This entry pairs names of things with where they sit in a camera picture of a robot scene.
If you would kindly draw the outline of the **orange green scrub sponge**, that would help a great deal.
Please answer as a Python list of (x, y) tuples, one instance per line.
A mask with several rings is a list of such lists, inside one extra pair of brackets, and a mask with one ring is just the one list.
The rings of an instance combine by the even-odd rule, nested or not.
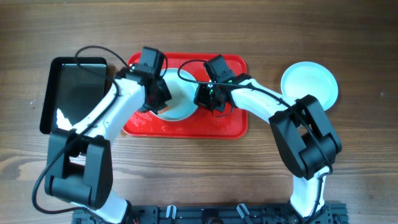
[(158, 113), (158, 114), (162, 114), (162, 113), (164, 113), (164, 112), (166, 112), (166, 111), (168, 111), (168, 110), (169, 110), (169, 107), (166, 106), (166, 107), (162, 108), (161, 110), (158, 110), (157, 113)]

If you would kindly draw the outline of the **light blue plate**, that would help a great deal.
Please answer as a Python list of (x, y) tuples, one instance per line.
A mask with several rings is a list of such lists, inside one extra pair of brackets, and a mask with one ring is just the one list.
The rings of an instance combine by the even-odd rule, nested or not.
[(315, 62), (298, 62), (291, 65), (280, 82), (283, 95), (303, 98), (314, 96), (324, 110), (330, 109), (338, 99), (338, 84), (333, 74)]
[(171, 100), (166, 102), (169, 109), (161, 114), (154, 114), (164, 121), (181, 121), (187, 119), (196, 112), (198, 106), (194, 104), (197, 84), (186, 82), (178, 77), (177, 68), (168, 68), (164, 75)]

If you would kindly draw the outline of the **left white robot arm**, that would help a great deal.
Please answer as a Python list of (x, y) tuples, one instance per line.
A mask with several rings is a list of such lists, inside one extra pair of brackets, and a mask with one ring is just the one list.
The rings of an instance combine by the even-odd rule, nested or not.
[(168, 60), (157, 49), (144, 47), (138, 63), (125, 64), (111, 79), (111, 88), (96, 107), (70, 130), (56, 128), (49, 139), (47, 165), (32, 191), (36, 210), (51, 215), (37, 203), (37, 192), (72, 203), (93, 222), (138, 223), (128, 200), (113, 190), (111, 145), (136, 112), (160, 113), (171, 94), (163, 79)]

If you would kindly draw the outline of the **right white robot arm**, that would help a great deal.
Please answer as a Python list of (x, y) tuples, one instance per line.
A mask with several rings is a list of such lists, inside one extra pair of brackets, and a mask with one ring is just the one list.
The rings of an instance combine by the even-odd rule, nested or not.
[(248, 74), (235, 75), (222, 55), (203, 61), (203, 66), (210, 80), (199, 83), (195, 104), (219, 112), (230, 104), (269, 123), (279, 155), (294, 176), (290, 204), (303, 220), (314, 220), (324, 206), (324, 181), (342, 150), (320, 102), (312, 95), (283, 96)]

